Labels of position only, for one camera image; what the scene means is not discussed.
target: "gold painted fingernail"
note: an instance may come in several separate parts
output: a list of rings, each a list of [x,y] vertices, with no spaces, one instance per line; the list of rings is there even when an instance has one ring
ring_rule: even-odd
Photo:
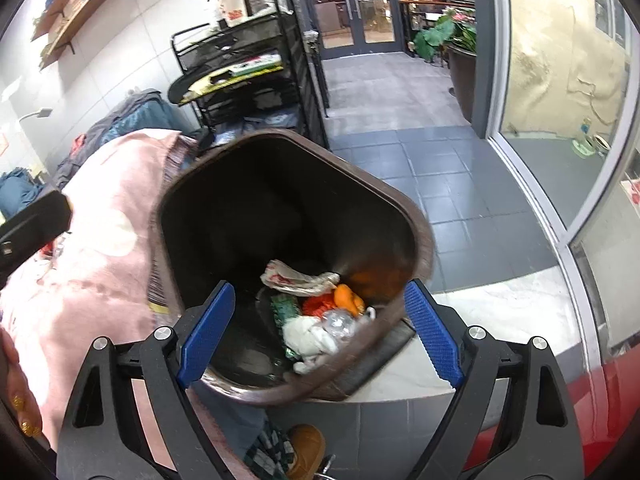
[[[26,436],[33,436],[33,426],[29,423],[28,420],[24,420],[21,423],[20,428]]]
[[[24,409],[24,399],[21,396],[14,396],[14,398],[11,399],[11,404],[16,412],[21,412]]]

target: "shoe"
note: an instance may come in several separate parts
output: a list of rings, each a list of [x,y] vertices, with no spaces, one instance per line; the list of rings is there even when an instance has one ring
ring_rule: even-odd
[[[296,461],[289,467],[289,480],[312,480],[320,467],[326,442],[320,430],[309,424],[294,426],[288,432],[289,440],[296,452]]]

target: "potted plant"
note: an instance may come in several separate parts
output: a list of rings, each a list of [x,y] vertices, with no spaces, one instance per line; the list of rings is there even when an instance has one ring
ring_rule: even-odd
[[[434,27],[418,32],[414,45],[428,62],[446,48],[456,99],[462,115],[471,122],[476,88],[476,21],[471,11],[448,7]]]

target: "brown trash can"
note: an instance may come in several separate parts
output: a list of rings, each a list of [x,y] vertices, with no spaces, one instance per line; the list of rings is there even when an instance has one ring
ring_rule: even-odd
[[[219,280],[235,288],[234,316],[205,374],[224,396],[256,406],[343,399],[353,393],[344,384],[360,386],[414,334],[403,290],[431,275],[426,219],[404,194],[299,134],[263,130],[214,150],[172,183],[154,223],[171,310],[202,304]],[[304,376],[260,300],[272,259],[306,274],[338,272],[378,313]]]

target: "wooden shelf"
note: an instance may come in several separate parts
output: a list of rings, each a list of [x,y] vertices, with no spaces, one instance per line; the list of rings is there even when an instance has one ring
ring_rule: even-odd
[[[60,34],[49,49],[49,53],[42,57],[40,68],[43,69],[60,59],[64,47],[71,44],[71,40],[94,14],[96,10],[107,0],[86,0],[82,7],[76,12],[65,26],[60,30]]]
[[[62,14],[62,10],[68,3],[69,0],[53,0],[51,5],[47,7],[47,9],[40,16],[36,28],[33,31],[31,41],[37,40],[39,37],[44,36],[51,30],[51,27],[56,21],[57,16],[59,14]]]
[[[436,2],[434,0],[400,0],[401,4],[416,4],[416,5],[442,5],[447,7],[467,7],[469,9],[475,9],[476,4],[473,2]]]

